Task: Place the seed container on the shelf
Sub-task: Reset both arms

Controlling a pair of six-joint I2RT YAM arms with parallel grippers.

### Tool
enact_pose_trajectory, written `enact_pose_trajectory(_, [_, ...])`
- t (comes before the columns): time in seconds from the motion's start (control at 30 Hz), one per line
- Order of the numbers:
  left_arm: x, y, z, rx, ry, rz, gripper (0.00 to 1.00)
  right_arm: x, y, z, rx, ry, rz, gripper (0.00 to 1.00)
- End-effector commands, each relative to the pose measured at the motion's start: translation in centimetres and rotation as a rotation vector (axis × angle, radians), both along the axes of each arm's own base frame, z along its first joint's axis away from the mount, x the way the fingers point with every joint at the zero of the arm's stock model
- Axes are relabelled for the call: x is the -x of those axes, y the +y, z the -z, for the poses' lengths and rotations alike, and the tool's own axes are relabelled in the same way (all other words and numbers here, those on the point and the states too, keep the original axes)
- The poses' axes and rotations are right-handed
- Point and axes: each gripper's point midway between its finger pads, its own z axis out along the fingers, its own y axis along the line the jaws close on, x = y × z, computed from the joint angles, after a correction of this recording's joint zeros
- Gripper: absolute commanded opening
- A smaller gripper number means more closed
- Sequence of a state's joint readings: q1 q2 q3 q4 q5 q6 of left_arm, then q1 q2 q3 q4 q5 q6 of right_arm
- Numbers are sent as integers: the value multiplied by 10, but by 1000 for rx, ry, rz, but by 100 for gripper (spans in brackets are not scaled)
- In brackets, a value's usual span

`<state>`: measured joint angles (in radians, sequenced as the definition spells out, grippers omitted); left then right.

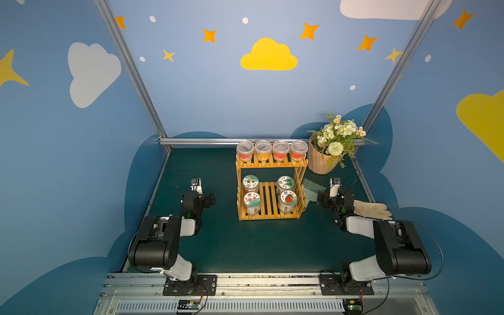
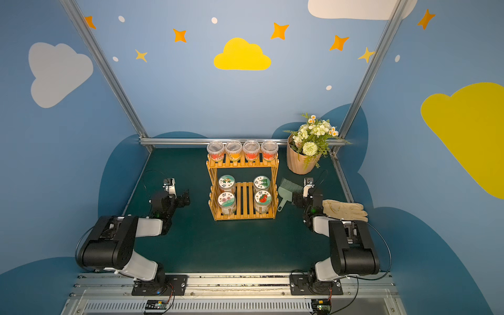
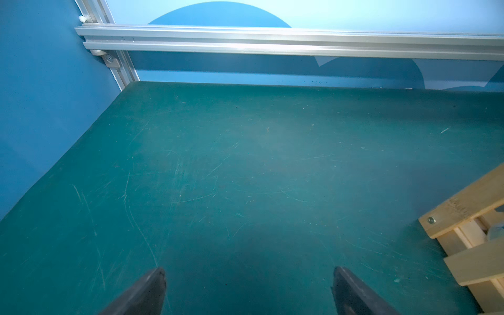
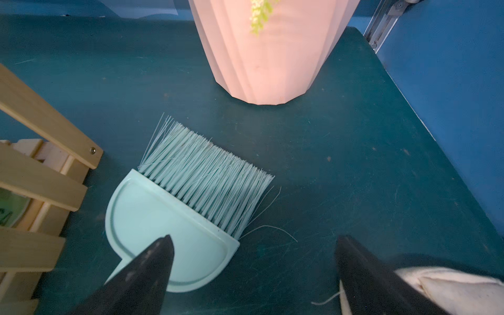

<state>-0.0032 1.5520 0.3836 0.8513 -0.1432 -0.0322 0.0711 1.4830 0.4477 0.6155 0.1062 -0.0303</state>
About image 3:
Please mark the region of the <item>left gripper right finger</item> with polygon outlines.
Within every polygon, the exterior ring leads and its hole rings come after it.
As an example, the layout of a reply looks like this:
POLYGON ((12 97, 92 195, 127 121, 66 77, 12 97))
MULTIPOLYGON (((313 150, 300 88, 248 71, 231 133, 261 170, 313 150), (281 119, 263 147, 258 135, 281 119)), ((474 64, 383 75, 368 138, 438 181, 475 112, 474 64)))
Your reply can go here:
POLYGON ((337 266, 333 272, 332 295, 339 315, 400 314, 351 270, 342 266, 337 266))

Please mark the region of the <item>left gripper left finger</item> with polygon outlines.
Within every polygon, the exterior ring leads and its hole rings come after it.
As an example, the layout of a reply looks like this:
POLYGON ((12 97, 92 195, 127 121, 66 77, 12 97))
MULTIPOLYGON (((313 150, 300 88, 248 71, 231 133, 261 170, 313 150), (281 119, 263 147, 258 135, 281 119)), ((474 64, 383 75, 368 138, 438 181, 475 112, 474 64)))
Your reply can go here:
POLYGON ((164 305, 166 289, 165 270, 161 267, 149 270, 99 314, 160 315, 164 305))

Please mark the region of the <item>bamboo two-tier shelf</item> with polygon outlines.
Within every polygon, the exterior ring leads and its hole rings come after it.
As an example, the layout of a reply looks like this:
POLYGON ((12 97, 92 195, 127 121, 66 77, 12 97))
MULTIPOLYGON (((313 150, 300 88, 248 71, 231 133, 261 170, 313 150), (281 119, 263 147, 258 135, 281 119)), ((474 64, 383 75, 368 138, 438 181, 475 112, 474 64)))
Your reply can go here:
POLYGON ((484 314, 503 313, 503 166, 419 218, 442 246, 444 262, 484 314))

